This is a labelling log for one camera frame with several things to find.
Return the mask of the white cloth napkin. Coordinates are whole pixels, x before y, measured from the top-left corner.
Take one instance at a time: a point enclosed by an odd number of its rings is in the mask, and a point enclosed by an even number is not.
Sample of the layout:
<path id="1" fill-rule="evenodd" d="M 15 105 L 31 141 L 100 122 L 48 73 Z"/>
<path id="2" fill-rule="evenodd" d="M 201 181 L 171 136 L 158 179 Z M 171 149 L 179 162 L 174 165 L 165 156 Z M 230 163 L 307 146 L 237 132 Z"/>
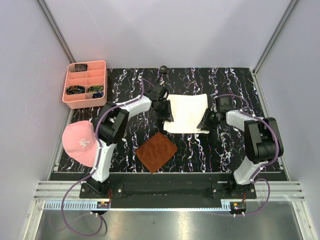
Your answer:
<path id="1" fill-rule="evenodd" d="M 163 129 L 171 134 L 208 134 L 197 128 L 208 108 L 207 94 L 168 96 L 173 122 L 165 121 Z"/>

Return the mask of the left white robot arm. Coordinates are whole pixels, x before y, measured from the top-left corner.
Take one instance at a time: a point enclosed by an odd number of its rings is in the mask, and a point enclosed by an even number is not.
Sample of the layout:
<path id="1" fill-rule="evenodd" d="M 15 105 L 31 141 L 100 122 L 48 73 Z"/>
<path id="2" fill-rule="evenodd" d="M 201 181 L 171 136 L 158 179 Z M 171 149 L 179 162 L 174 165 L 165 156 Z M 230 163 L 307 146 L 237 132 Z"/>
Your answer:
<path id="1" fill-rule="evenodd" d="M 161 121 L 173 122 L 171 102 L 167 99 L 169 91 L 161 84 L 156 84 L 146 93 L 121 102 L 107 102 L 94 123 L 97 138 L 96 157 L 86 180 L 83 192 L 91 192 L 97 198 L 108 193 L 110 166 L 114 150 L 125 134 L 128 120 L 140 113 L 153 109 Z"/>

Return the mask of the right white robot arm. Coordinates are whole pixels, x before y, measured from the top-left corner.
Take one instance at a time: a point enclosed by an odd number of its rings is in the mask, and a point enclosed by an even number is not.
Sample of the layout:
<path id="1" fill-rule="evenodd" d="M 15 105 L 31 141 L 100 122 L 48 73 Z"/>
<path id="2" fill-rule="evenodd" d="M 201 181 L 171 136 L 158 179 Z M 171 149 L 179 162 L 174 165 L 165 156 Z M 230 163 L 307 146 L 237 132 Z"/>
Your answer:
<path id="1" fill-rule="evenodd" d="M 272 165 L 283 155 L 284 147 L 275 118 L 247 113 L 248 101 L 234 94 L 219 95 L 214 101 L 215 107 L 205 110 L 197 128 L 211 131 L 215 126 L 225 124 L 244 133 L 244 160 L 222 188 L 236 199 L 244 196 L 264 167 Z"/>

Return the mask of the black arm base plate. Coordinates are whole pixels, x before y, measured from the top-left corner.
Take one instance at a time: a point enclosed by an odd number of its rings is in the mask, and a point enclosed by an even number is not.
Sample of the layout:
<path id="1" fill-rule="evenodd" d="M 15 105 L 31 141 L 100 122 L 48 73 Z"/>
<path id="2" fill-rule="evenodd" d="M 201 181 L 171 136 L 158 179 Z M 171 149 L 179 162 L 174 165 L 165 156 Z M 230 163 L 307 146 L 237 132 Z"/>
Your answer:
<path id="1" fill-rule="evenodd" d="M 229 173 L 111 173 L 99 192 L 86 182 L 81 185 L 82 199 L 111 198 L 118 209 L 214 209 L 222 200 L 254 200 L 251 184 L 237 193 L 228 192 Z"/>

